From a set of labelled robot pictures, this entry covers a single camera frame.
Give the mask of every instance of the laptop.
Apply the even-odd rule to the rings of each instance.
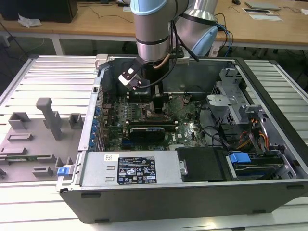
[[[273,10],[273,11],[281,10],[281,8],[279,8],[278,6],[266,2],[246,1],[245,4],[252,9],[263,9],[263,10]]]

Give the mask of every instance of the gray plastic part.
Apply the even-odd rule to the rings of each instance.
[[[57,160],[56,160],[56,164],[54,165],[54,167],[55,167],[55,168],[60,168],[60,167],[63,167],[63,166],[64,166],[64,164],[63,164],[61,158],[58,157]]]
[[[14,130],[25,130],[24,122],[30,121],[25,112],[13,112],[9,119],[9,123]]]
[[[2,148],[0,155],[25,155],[26,153],[26,148]]]
[[[69,116],[69,124],[71,125],[71,129],[82,129],[83,121],[81,114],[71,114]]]
[[[40,163],[56,163],[57,158],[52,154],[46,157],[38,157]]]
[[[5,158],[1,158],[0,165],[10,165],[10,162],[8,162]]]
[[[59,124],[59,126],[61,127],[61,125],[62,125],[62,120],[61,120],[61,118],[60,118],[59,113],[58,113],[58,112],[53,112],[53,114],[54,114],[54,118],[56,119],[56,123]],[[43,122],[44,122],[46,128],[47,128],[47,129],[50,129],[50,128],[49,128],[49,125],[48,125],[48,122],[47,122],[46,120],[43,120]]]
[[[49,166],[33,167],[32,173],[35,177],[51,177],[53,175],[53,171]]]
[[[73,161],[72,159],[69,157],[66,161],[66,165],[72,165],[73,164]]]
[[[61,140],[62,132],[60,125],[54,116],[54,112],[51,109],[52,100],[51,98],[39,98],[36,104],[37,109],[41,110],[47,121],[47,124],[53,134],[56,141]]]
[[[31,135],[31,133],[18,133],[18,134],[14,134],[14,135],[10,135],[7,140],[9,142],[12,141],[30,141],[32,140],[33,136]]]
[[[0,168],[0,175],[6,175],[6,172]]]
[[[31,119],[29,122],[24,122],[27,133],[33,136],[30,141],[10,142],[7,140],[9,136],[24,133],[24,131],[16,131],[13,128],[8,131],[0,144],[0,151],[6,148],[26,148],[27,153],[22,156],[0,155],[0,168],[10,176],[0,178],[0,183],[57,180],[55,163],[58,157],[64,164],[69,157],[75,163],[82,130],[72,130],[68,118],[63,118],[62,139],[55,141],[51,131],[46,129],[43,120],[44,118]],[[37,178],[32,174],[33,167],[37,166],[49,166],[54,174]]]

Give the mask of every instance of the wooden desk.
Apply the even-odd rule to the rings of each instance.
[[[290,7],[294,9],[308,9],[308,2],[286,1],[286,0],[256,0],[271,2],[279,7]],[[216,13],[223,13],[226,17],[226,26],[234,35],[234,47],[258,47],[275,49],[308,50],[308,15],[295,13],[288,8],[283,8],[273,15],[278,15],[283,22],[255,20],[244,12],[242,8],[248,8],[242,4],[237,6],[230,0],[219,0]],[[223,24],[222,15],[217,16],[218,21]],[[219,32],[213,46],[216,49],[226,39],[223,32]]]
[[[296,9],[308,9],[308,2],[286,1],[286,0],[257,0],[273,2],[277,6],[288,6]],[[42,22],[43,26],[23,27],[16,21],[3,21],[4,26],[17,37],[38,37],[52,39],[57,55],[64,55],[60,39],[90,39],[90,40],[114,40],[114,41],[136,41],[133,15],[131,12],[124,12],[122,7],[93,6],[78,4],[78,13],[72,23]],[[247,8],[242,0],[240,6],[231,3],[231,0],[219,0],[216,13],[223,13],[226,16],[227,28],[234,35],[233,46],[280,48],[294,50],[308,50],[308,15],[295,13],[288,8],[279,11],[283,22],[254,20],[248,13],[238,13],[233,8],[242,12]],[[223,23],[221,15],[217,16],[218,21]],[[7,36],[7,32],[0,27],[0,36]],[[219,32],[216,41],[211,49],[214,56],[215,51],[225,41],[225,34]]]
[[[42,26],[26,28],[17,21],[5,21],[2,17],[0,20],[13,36],[51,39],[57,55],[65,54],[60,43],[61,39],[136,41],[131,12],[124,12],[123,7],[118,7],[116,4],[88,5],[90,7],[87,5],[78,3],[77,15],[71,23],[42,22]],[[104,17],[98,18],[92,10]],[[8,36],[8,33],[0,25],[1,35]]]

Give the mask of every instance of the sticker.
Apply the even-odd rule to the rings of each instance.
[[[120,154],[105,154],[104,161],[117,161]]]
[[[157,183],[155,159],[152,156],[118,158],[118,169],[118,184]]]
[[[7,159],[8,162],[27,161],[26,159]]]

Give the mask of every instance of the motherboard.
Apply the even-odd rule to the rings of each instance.
[[[160,114],[139,95],[105,103],[101,116],[105,150],[162,151],[206,146],[205,135],[196,123],[199,102],[191,101],[189,95],[170,98]]]

